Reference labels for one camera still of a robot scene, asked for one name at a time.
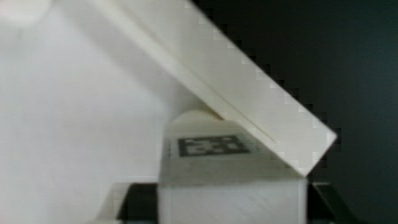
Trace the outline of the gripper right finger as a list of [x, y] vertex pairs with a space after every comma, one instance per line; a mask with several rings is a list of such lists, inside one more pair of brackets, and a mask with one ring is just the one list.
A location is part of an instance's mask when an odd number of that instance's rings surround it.
[[308, 224], [363, 224], [330, 182], [308, 186]]

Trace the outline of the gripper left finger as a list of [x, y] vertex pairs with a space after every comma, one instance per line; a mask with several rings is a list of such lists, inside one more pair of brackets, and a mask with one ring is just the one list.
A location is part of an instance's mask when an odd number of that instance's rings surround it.
[[106, 197], [97, 224], [159, 224], [157, 183], [116, 183]]

